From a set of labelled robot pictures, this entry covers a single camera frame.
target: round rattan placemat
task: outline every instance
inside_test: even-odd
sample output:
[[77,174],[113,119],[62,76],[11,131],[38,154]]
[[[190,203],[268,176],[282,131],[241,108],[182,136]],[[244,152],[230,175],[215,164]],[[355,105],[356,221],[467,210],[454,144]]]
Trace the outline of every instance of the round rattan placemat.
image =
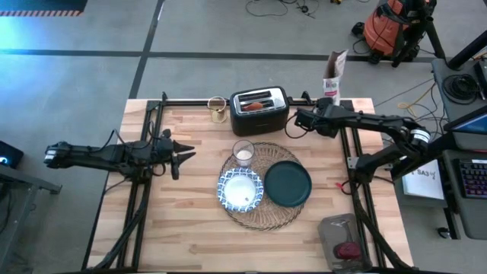
[[[267,170],[279,161],[294,161],[301,164],[289,150],[280,145],[269,142],[257,142],[253,145],[255,147],[255,152],[252,158],[252,164],[249,168],[259,174],[261,180],[264,180]],[[232,155],[223,164],[220,176],[227,170],[236,167],[239,167],[239,165],[235,157]],[[301,213],[303,207],[304,204],[294,208],[276,205],[266,193],[264,193],[262,201],[253,211],[243,213],[227,210],[227,213],[230,218],[245,228],[269,231],[282,228],[293,222],[299,213]]]

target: toaster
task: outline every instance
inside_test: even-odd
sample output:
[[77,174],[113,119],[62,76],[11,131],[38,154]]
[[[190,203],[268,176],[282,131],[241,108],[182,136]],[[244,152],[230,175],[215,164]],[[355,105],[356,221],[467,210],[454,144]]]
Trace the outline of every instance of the toaster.
[[[262,106],[257,110],[246,109],[252,103],[260,103]],[[230,97],[231,128],[238,136],[284,129],[288,114],[288,98],[281,87],[239,91]]]

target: monitor screen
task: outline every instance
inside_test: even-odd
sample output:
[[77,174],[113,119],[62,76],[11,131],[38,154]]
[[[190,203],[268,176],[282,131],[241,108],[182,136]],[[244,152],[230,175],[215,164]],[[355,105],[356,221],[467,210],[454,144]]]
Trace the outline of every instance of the monitor screen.
[[452,127],[453,131],[487,134],[487,113]]

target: wooden tabletop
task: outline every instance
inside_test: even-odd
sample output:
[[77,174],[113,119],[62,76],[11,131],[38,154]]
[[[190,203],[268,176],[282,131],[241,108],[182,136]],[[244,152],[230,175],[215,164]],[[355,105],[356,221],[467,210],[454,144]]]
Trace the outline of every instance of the wooden tabletop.
[[[370,98],[352,100],[355,111],[374,112]],[[139,140],[146,102],[127,101],[120,129],[125,141]],[[162,129],[170,129],[173,140],[195,146],[196,156],[182,165],[179,180],[172,180],[170,175],[152,179],[139,271],[329,271],[317,226],[325,217],[353,212],[350,196],[336,187],[348,179],[339,136],[331,139],[311,132],[301,139],[290,139],[279,131],[245,138],[286,147],[313,181],[310,198],[297,219],[276,231],[262,232],[234,223],[216,197],[221,166],[240,139],[231,131],[230,119],[212,123],[205,107],[165,107]],[[291,135],[302,133],[291,124],[288,131]],[[364,153],[382,149],[379,133],[359,130],[359,135]],[[380,171],[377,175],[389,176]],[[107,187],[122,179],[111,174]],[[370,186],[381,233],[401,259],[412,265],[393,185],[374,180]],[[120,236],[129,191],[127,182],[105,195],[88,266],[99,263]],[[127,262],[132,258],[134,235]],[[368,243],[375,261],[370,235]]]

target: packaging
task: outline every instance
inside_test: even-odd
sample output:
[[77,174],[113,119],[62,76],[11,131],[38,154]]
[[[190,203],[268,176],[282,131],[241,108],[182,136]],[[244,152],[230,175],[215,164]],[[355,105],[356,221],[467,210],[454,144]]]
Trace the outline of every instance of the packaging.
[[372,267],[360,244],[353,214],[324,218],[318,226],[328,267],[336,274],[366,272]]
[[325,97],[333,99],[333,104],[340,105],[340,79],[345,69],[345,61],[348,50],[340,53],[332,52],[329,56],[328,64],[326,65],[325,74],[323,76],[323,92]]

